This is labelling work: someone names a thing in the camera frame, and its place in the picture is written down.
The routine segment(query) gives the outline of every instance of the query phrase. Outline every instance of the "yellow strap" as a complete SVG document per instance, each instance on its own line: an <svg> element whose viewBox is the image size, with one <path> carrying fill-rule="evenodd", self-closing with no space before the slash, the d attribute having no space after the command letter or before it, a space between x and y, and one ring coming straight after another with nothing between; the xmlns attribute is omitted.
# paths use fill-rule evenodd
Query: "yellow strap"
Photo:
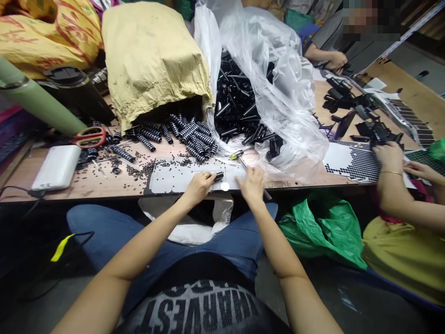
<svg viewBox="0 0 445 334"><path fill-rule="evenodd" d="M69 238L71 238L74 235L76 235L76 234L74 233L74 234L71 234L70 236L67 236L65 239L63 239L59 243L59 246L57 246L56 252L54 253L54 255L52 257L51 262L57 262L60 259L60 257L62 256L62 253L64 252L66 243L68 242Z"/></svg>

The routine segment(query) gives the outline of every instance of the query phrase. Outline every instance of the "clear plastic bag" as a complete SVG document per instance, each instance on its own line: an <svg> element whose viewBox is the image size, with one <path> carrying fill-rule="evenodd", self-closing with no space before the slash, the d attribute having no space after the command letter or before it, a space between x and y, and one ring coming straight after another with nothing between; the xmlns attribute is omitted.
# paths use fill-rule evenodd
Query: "clear plastic bag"
<svg viewBox="0 0 445 334"><path fill-rule="evenodd" d="M197 34L208 29L206 43ZM262 122L284 140L280 155L266 160L268 142L256 144L258 164L272 177L288 176L308 183L322 167L329 142L311 115L315 107L313 66L301 57L298 35L271 13L253 7L243 8L240 0L199 0L195 13L195 40L210 67L211 87L216 96L221 53L214 44L221 41L225 50L250 79ZM269 62L275 63L273 84L266 78ZM219 139L214 125L214 109L206 109L206 121L218 139L219 154L242 149Z"/></svg>

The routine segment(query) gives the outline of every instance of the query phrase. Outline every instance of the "chair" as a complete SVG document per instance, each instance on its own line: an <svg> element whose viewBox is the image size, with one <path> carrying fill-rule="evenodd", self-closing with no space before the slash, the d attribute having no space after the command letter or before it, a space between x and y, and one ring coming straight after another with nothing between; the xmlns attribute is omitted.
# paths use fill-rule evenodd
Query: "chair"
<svg viewBox="0 0 445 334"><path fill-rule="evenodd" d="M345 274L348 278L352 278L363 284L399 295L408 302L411 302L412 304L419 306L420 308L435 312L437 314L445 314L445 307L434 304L426 300L425 298L422 298L412 293L411 291L402 288L396 283L377 274L369 267L367 271L360 271L341 265L339 266L339 273L341 273L341 275Z"/></svg>

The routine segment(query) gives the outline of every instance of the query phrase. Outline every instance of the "white plastic bag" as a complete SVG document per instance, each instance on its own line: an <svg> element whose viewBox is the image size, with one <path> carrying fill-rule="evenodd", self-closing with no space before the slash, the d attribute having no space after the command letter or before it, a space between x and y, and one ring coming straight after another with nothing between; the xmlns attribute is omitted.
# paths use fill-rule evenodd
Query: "white plastic bag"
<svg viewBox="0 0 445 334"><path fill-rule="evenodd" d="M204 29L204 22L210 21L208 12L205 18L198 18L203 14L198 11L201 7L211 10L219 27L219 31L214 25L209 28L208 43L197 40L204 55L210 55L206 59L211 64L212 89L216 87L219 76L216 64L220 64L221 54L212 52L216 52L216 48L209 45L213 43L214 36L219 35L224 49L250 79L262 122L285 142L280 155L270 163L266 160L268 142L256 144L255 150L261 157L259 165L269 175L290 176L303 183L310 182L322 167L329 142L311 115L315 107L313 66L301 57L298 35L265 10L243 8L240 0L200 0L195 13L195 36L197 31ZM273 84L266 78L269 62L275 63ZM207 124L213 136L219 138L213 118L214 110L209 109ZM229 152L240 149L221 140L218 144Z"/></svg>
<svg viewBox="0 0 445 334"><path fill-rule="evenodd" d="M179 197L174 195L142 198L138 204L143 213L153 221L167 211ZM215 222L213 227L199 224L190 216L185 216L170 233L168 240L187 246L197 246L210 241L219 231L229 225L233 210L233 199L230 193L213 193L205 199L215 201L212 212Z"/></svg>

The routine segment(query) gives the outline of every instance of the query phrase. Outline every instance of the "yellow sack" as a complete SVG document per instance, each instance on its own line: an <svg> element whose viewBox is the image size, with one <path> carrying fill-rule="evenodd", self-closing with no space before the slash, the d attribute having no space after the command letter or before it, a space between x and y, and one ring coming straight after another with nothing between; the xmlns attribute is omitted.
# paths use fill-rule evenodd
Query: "yellow sack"
<svg viewBox="0 0 445 334"><path fill-rule="evenodd" d="M103 43L99 17L89 0L18 3L29 16L47 20L24 15L0 17L0 54L27 77L44 79L42 72L58 66L85 70L93 65Z"/></svg>
<svg viewBox="0 0 445 334"><path fill-rule="evenodd" d="M108 87L122 131L140 114L201 95L213 101L204 55L182 16L156 2L124 4L103 15Z"/></svg>

